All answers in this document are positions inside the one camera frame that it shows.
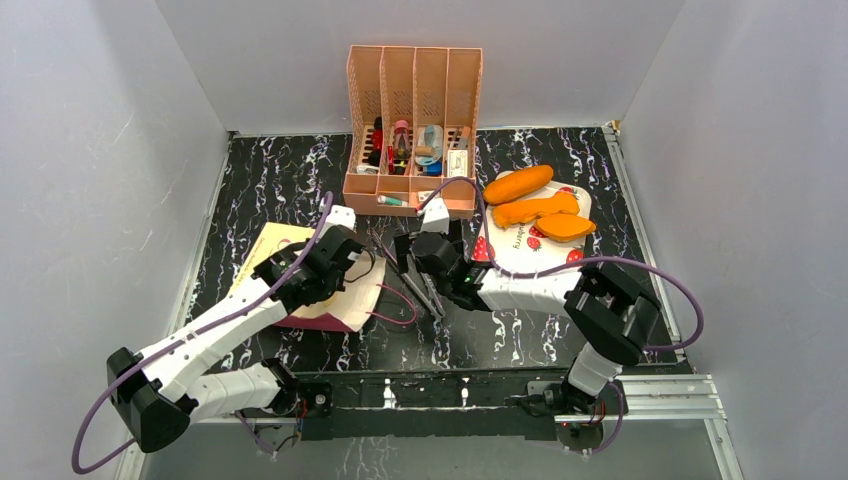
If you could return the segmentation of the metal tongs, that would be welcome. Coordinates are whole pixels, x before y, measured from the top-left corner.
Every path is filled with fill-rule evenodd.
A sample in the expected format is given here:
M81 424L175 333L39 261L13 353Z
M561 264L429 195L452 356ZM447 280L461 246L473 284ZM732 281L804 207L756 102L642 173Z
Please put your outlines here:
M419 301L419 303L426 308L426 310L431 314L434 319L442 320L444 312L441 311L437 307L436 303L431 299L431 297L420 288L418 283L413 279L409 272L400 272L397 260L390 252L388 247L383 243L381 238L377 235L377 233L372 229L368 229L368 235L376 245L380 254L387 260L389 266L394 270L394 272L399 276L402 282L412 292L412 294Z

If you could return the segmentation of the fake orange bread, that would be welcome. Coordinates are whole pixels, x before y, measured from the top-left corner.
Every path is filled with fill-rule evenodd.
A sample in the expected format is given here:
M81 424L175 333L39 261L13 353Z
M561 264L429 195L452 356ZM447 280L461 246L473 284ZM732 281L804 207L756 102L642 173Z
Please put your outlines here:
M526 224L537 218L564 213L577 214L579 204L574 195L558 192L546 198L521 200L498 205L493 210L494 223L506 229L515 224Z

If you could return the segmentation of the strawberry print tray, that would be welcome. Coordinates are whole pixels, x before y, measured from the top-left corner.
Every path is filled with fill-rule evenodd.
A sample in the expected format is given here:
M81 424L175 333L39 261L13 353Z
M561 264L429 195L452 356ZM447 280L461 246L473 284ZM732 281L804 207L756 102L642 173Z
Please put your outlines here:
M496 179L512 172L501 173ZM575 215L589 219L591 200L587 191L574 185L557 182L553 178L546 186L515 201L546 198L558 192L574 195L579 204L579 212ZM492 213L498 205L490 205L487 202L485 204L488 230L481 231L478 235L472 247L471 258L474 261L493 260L511 272L542 271L579 260L584 257L583 250L587 237L595 232L579 240L560 243L546 237L534 227L538 218L526 224L515 224L502 229L493 221Z

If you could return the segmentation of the smooth orange bread loaf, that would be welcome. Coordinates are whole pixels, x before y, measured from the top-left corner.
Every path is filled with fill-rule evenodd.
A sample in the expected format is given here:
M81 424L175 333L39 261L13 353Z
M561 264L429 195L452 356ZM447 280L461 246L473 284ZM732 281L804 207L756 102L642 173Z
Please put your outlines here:
M490 205L509 203L546 186L553 176L554 170L549 165L516 170L488 184L483 199Z

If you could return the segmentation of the orange bread slice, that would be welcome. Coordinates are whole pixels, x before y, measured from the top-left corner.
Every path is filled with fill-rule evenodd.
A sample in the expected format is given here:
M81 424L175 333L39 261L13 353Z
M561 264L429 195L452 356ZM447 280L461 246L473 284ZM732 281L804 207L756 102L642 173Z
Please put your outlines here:
M540 217L534 227L546 237L560 243L582 239L596 230L596 224L575 214L558 213Z

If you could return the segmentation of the orange plastic file organizer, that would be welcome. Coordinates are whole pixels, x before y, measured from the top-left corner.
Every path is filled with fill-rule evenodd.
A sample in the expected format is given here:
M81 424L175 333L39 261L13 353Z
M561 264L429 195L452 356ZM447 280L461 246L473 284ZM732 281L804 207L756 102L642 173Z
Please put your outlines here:
M346 64L351 110L352 153L344 175L346 206L363 215L413 216L419 191L444 198L454 216L472 216L476 197L470 180L476 176L476 134L483 78L480 48L354 45ZM382 117L383 148L379 167L366 163L376 117ZM404 175L390 173L393 126L409 123L411 157ZM416 172L414 150L419 127L443 127L443 172ZM446 177L450 149L468 151L469 176ZM408 207L380 205L378 195L407 200Z

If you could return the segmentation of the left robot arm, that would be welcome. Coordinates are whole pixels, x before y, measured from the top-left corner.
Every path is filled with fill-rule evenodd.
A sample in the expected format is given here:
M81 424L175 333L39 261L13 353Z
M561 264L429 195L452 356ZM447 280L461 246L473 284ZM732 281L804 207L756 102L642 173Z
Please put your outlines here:
M115 351L107 360L108 379L117 385L110 402L140 450L161 450L211 417L245 409L293 412L299 382L280 361L209 370L257 332L343 290L363 250L352 227L323 227L257 264L225 299L170 337L138 353Z

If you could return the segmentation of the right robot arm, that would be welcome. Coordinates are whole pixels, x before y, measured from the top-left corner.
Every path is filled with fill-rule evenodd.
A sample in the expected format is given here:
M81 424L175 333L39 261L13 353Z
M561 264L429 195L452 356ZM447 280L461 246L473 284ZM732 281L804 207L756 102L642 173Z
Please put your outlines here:
M657 297L620 266L592 261L577 271L526 276L498 271L491 261L464 255L461 227L447 232L404 233L395 238L398 267L413 263L429 275L437 292L468 311L528 310L564 315L586 343L563 383L565 405L590 413L603 389L626 366L639 363L661 318Z

